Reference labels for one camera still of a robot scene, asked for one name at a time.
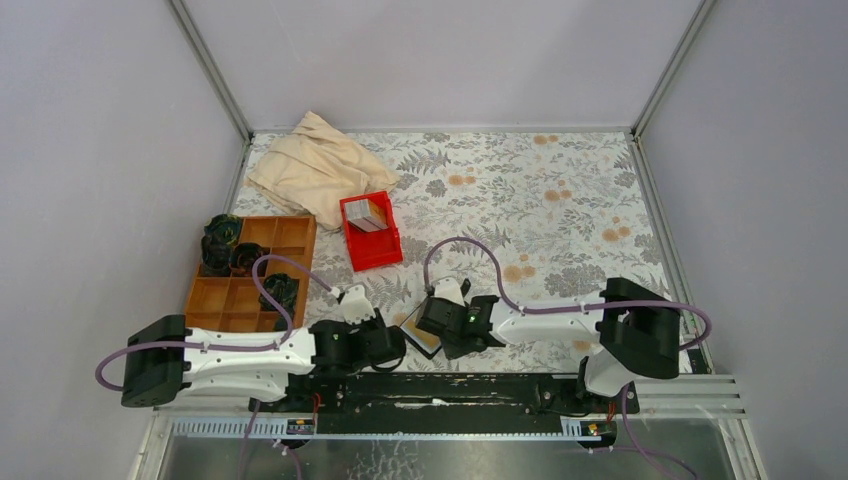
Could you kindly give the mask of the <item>black leather card holder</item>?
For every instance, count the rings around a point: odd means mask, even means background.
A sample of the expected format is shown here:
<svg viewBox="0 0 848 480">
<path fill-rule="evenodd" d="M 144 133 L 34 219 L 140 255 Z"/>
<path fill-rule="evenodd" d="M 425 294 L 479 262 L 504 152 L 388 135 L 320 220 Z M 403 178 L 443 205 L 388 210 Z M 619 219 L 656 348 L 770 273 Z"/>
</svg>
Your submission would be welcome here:
<svg viewBox="0 0 848 480">
<path fill-rule="evenodd" d="M 425 358 L 434 359 L 442 350 L 441 340 L 434 334 L 420 329 L 416 324 L 418 314 L 422 311 L 423 302 L 419 303 L 407 317 L 399 323 L 399 328 L 406 340 Z"/>
</svg>

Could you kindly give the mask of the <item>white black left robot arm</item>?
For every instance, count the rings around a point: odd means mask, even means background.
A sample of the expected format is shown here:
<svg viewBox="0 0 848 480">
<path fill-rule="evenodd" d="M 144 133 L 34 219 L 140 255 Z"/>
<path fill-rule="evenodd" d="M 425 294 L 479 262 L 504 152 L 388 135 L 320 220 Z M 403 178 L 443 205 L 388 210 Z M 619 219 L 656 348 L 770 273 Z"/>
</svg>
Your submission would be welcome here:
<svg viewBox="0 0 848 480">
<path fill-rule="evenodd" d="M 347 376 L 406 354 L 402 331 L 380 315 L 357 325 L 321 320 L 292 332 L 189 328 L 168 315 L 127 340 L 121 404 L 158 407 L 188 396 L 248 397 L 296 411 L 309 401 L 299 376 Z"/>
</svg>

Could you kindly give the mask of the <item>stack of credit cards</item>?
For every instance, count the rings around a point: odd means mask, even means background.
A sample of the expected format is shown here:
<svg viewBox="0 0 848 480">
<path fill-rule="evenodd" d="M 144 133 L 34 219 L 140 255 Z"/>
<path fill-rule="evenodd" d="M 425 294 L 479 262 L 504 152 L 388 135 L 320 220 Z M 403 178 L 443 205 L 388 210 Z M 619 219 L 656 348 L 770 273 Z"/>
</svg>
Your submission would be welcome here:
<svg viewBox="0 0 848 480">
<path fill-rule="evenodd" d="M 352 200 L 343 206 L 347 223 L 364 233 L 387 230 L 385 210 L 369 198 Z"/>
</svg>

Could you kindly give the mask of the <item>orange credit card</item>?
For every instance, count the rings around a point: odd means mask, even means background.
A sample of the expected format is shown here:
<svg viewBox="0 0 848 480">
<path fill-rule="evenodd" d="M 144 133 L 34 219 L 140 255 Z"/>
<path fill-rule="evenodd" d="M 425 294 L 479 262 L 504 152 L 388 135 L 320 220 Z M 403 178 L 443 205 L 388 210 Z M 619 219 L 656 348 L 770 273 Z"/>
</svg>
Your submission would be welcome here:
<svg viewBox="0 0 848 480">
<path fill-rule="evenodd" d="M 418 328 L 414 321 L 406 321 L 400 328 L 412 345 L 423 354 L 433 356 L 441 349 L 440 339 Z"/>
</svg>

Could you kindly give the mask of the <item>red plastic bin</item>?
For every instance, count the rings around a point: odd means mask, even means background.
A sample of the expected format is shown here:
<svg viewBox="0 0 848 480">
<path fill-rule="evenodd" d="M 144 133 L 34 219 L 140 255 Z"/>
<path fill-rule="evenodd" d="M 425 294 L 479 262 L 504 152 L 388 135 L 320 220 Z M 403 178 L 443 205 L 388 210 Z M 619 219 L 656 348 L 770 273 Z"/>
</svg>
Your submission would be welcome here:
<svg viewBox="0 0 848 480">
<path fill-rule="evenodd" d="M 400 234 L 392 203 L 386 191 L 377 191 L 339 201 L 346 245 L 355 272 L 403 260 Z"/>
</svg>

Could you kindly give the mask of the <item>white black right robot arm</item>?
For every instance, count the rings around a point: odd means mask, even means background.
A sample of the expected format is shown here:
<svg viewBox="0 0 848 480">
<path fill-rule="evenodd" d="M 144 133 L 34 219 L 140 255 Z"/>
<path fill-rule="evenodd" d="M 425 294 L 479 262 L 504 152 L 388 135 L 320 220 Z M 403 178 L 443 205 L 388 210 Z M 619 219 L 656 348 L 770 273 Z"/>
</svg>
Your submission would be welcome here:
<svg viewBox="0 0 848 480">
<path fill-rule="evenodd" d="M 536 341 L 582 341 L 597 346 L 573 386 L 575 402 L 597 412 L 639 379 L 680 373 L 680 310 L 625 278 L 566 305 L 520 305 L 497 295 L 466 300 L 456 280 L 437 282 L 415 320 L 439 339 L 445 355 L 461 358 L 489 348 Z"/>
</svg>

